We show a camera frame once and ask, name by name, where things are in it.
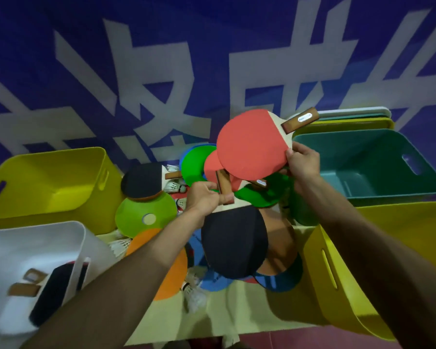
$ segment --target green bin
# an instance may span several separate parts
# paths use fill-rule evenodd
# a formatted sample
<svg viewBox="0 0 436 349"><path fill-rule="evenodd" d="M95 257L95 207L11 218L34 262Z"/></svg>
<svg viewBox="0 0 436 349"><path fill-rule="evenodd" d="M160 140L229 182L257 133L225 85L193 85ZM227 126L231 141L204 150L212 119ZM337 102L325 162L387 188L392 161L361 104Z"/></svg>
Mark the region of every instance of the green bin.
<svg viewBox="0 0 436 349"><path fill-rule="evenodd" d="M354 206L413 202L436 193L436 171L399 132L324 132L301 134L294 140L320 153L321 176ZM318 224L294 191L289 207L300 224Z"/></svg>

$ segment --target person's right arm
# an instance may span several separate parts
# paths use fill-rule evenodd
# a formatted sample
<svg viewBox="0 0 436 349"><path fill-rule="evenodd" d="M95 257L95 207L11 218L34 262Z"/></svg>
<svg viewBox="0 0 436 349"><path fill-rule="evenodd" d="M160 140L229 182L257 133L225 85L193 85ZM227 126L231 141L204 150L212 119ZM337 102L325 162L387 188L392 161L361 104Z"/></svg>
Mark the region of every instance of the person's right arm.
<svg viewBox="0 0 436 349"><path fill-rule="evenodd" d="M296 179L294 189L316 213L401 346L436 348L436 268L366 220L329 185L320 176L317 152L293 142L287 159Z"/></svg>

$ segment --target person's left hand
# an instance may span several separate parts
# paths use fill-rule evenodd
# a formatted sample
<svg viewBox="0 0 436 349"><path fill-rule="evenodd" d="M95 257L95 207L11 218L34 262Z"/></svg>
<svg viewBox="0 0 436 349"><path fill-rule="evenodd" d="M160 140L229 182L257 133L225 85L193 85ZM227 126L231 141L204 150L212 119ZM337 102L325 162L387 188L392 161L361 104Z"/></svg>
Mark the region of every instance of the person's left hand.
<svg viewBox="0 0 436 349"><path fill-rule="evenodd" d="M210 181L194 182L187 192L186 211L196 211L201 219L209 215L218 205L233 200L234 194L219 194L211 189L218 186Z"/></svg>

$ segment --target red floor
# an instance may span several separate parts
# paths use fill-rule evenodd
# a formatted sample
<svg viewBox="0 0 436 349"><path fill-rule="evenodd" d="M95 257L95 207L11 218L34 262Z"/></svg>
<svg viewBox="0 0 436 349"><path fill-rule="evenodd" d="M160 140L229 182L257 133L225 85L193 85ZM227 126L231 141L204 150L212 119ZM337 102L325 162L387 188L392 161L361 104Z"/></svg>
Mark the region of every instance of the red floor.
<svg viewBox="0 0 436 349"><path fill-rule="evenodd" d="M400 349L397 342L355 334L333 326L289 329L241 334L240 339L253 349ZM215 338L191 340L192 349L221 349ZM130 349L151 349L151 345Z"/></svg>

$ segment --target human arm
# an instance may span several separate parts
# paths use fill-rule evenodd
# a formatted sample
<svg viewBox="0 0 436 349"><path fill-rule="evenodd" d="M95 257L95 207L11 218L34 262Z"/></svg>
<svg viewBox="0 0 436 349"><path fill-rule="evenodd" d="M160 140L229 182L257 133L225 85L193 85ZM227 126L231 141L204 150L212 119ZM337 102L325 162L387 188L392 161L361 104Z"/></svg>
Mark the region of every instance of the human arm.
<svg viewBox="0 0 436 349"><path fill-rule="evenodd" d="M62 306L22 348L120 348L149 308L166 273L203 219L232 195L189 189L186 211Z"/></svg>
<svg viewBox="0 0 436 349"><path fill-rule="evenodd" d="M436 268L366 220L331 187L320 176L317 152L294 142L287 158L296 192L401 346L436 348Z"/></svg>

